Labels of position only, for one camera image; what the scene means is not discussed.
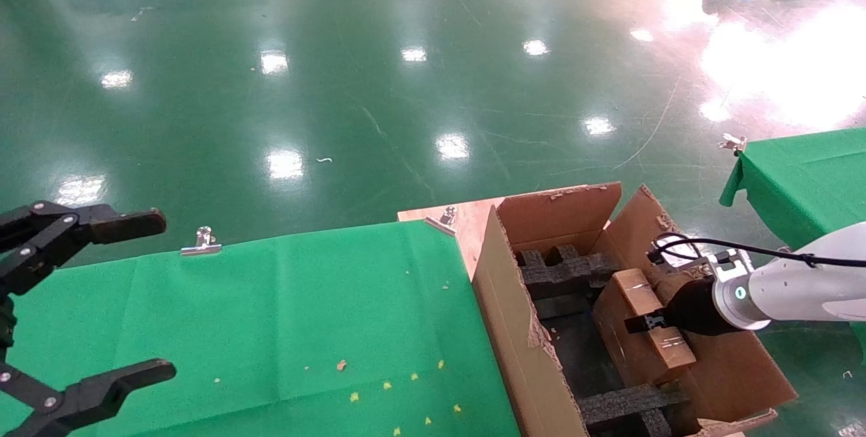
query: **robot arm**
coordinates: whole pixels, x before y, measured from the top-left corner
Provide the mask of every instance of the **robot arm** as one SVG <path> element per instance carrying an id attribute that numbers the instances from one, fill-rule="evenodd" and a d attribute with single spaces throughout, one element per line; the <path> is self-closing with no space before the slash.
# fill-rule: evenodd
<path id="1" fill-rule="evenodd" d="M 6 436 L 68 435 L 113 418 L 132 391 L 174 378 L 173 364 L 154 359 L 89 376 L 58 391 L 6 363 L 18 325 L 10 295 L 26 295 L 90 243 L 110 244 L 164 231 L 165 217 L 157 209 L 120 214 L 104 204 L 66 208 L 43 200 L 0 213 L 0 254 L 8 252 L 0 258 L 0 393 L 33 410 Z"/>
<path id="2" fill-rule="evenodd" d="M 690 246 L 687 241 L 674 242 L 680 247 Z M 664 246 L 656 247 L 654 254 L 669 254 Z M 682 271 L 705 264 L 714 276 L 686 283 L 668 306 L 631 318 L 626 325 L 629 332 L 672 325 L 713 336 L 763 329 L 772 320 L 866 321 L 866 264 L 851 261 L 843 267 L 822 263 L 828 258 L 858 258 L 863 252 L 866 222 L 829 233 L 793 253 L 795 257 L 806 255 L 804 259 L 776 258 L 757 270 L 742 250 L 699 258 L 686 255 L 697 259 L 670 269 Z M 666 256 L 650 258 L 675 264 Z M 807 264 L 805 259 L 815 262 Z"/>

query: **green tablecloth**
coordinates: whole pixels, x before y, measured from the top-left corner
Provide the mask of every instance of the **green tablecloth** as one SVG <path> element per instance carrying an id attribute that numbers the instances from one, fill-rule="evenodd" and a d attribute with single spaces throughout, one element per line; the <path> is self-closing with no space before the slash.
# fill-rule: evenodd
<path id="1" fill-rule="evenodd" d="M 9 362 L 56 388 L 177 366 L 80 437 L 519 436 L 457 243 L 421 221 L 61 270 L 16 304 Z M 0 434 L 27 413 L 0 394 Z"/>
<path id="2" fill-rule="evenodd" d="M 866 128 L 750 142 L 720 202 L 732 205 L 740 189 L 793 250 L 866 221 Z M 866 348 L 866 324 L 851 328 Z"/>
<path id="3" fill-rule="evenodd" d="M 866 221 L 864 187 L 866 129 L 846 129 L 750 142 L 721 203 L 730 206 L 736 191 L 745 189 L 764 224 L 798 249 Z M 777 409 L 779 419 L 749 437 L 831 437 L 862 430 L 866 379 L 857 364 L 863 363 L 866 329 L 862 323 L 850 326 L 773 323 L 758 333 L 799 398 Z"/>

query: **black cable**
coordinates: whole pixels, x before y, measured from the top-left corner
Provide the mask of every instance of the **black cable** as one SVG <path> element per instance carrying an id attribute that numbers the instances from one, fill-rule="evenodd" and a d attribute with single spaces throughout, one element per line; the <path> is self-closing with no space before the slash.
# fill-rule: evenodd
<path id="1" fill-rule="evenodd" d="M 758 246 L 749 246 L 743 245 L 740 243 L 733 243 L 731 241 L 723 241 L 719 239 L 709 239 L 709 237 L 691 237 L 691 239 L 680 239 L 667 243 L 666 245 L 656 249 L 657 252 L 663 252 L 669 254 L 671 256 L 677 256 L 679 258 L 684 258 L 683 255 L 680 255 L 675 252 L 669 252 L 668 248 L 673 246 L 687 245 L 692 243 L 701 243 L 705 245 L 716 245 L 716 246 L 724 246 L 731 247 L 733 249 L 740 249 L 748 252 L 757 252 L 760 254 L 766 254 L 769 256 L 774 256 L 776 258 L 783 259 L 792 259 L 794 261 L 802 261 L 805 264 L 809 265 L 810 268 L 815 268 L 817 265 L 831 265 L 832 267 L 856 267 L 856 268 L 866 268 L 866 260 L 864 259 L 841 259 L 841 258 L 821 258 L 819 256 L 815 256 L 811 253 L 804 254 L 795 254 L 793 252 L 780 252 L 773 251 L 772 249 L 764 249 Z"/>
<path id="2" fill-rule="evenodd" d="M 654 240 L 656 241 L 656 243 L 658 243 L 659 239 L 662 239 L 663 237 L 680 237 L 680 239 L 688 239 L 690 241 L 689 236 L 687 236 L 685 234 L 674 233 L 674 231 L 666 231 L 666 233 L 661 233 L 658 236 L 656 236 L 656 238 Z M 697 252 L 697 253 L 701 252 L 701 250 L 698 249 L 698 246 L 695 246 L 695 243 L 689 242 L 688 244 L 689 244 L 689 246 L 692 246 L 692 249 L 695 250 L 695 252 Z M 678 252 L 668 252 L 668 251 L 664 251 L 663 249 L 659 249 L 658 251 L 659 252 L 667 252 L 671 256 L 675 256 L 675 257 L 680 258 L 680 259 L 687 259 L 689 261 L 695 261 L 696 259 L 699 259 L 699 257 L 697 257 L 697 256 L 688 256 L 688 255 L 680 254 Z"/>

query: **green epoxy floor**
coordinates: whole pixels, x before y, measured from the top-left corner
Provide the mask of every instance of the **green epoxy floor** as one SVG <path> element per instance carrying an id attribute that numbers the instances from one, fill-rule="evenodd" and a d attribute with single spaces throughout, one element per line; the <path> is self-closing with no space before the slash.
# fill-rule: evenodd
<path id="1" fill-rule="evenodd" d="M 82 264 L 621 180 L 777 246 L 715 145 L 863 124 L 864 36 L 866 0 L 0 0 L 0 208 L 168 216 Z M 866 434 L 846 325 L 763 339 L 801 398 L 754 435 Z"/>

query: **small cardboard box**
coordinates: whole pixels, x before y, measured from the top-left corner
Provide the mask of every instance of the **small cardboard box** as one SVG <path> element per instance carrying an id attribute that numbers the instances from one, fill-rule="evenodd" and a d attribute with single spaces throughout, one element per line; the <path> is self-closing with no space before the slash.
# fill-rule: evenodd
<path id="1" fill-rule="evenodd" d="M 583 185 L 508 197 L 490 210 L 473 286 L 525 437 L 588 433 L 573 396 L 581 391 L 566 383 L 550 334 L 526 292 L 516 252 L 549 252 L 564 244 L 582 255 L 606 252 L 621 270 L 638 268 L 655 285 L 658 274 L 645 253 L 658 234 L 677 228 L 646 187 L 607 224 L 621 194 L 618 182 Z M 678 373 L 677 382 L 702 424 L 689 433 L 723 436 L 755 428 L 776 416 L 773 407 L 797 397 L 754 333 L 709 338 L 683 332 L 683 337 L 696 362 Z M 648 362 L 660 357 L 645 351 Z"/>
<path id="2" fill-rule="evenodd" d="M 697 362 L 680 329 L 659 327 L 647 334 L 629 334 L 625 329 L 626 318 L 658 308 L 662 303 L 637 268 L 615 273 L 593 307 L 598 333 L 626 386 L 667 384 Z"/>

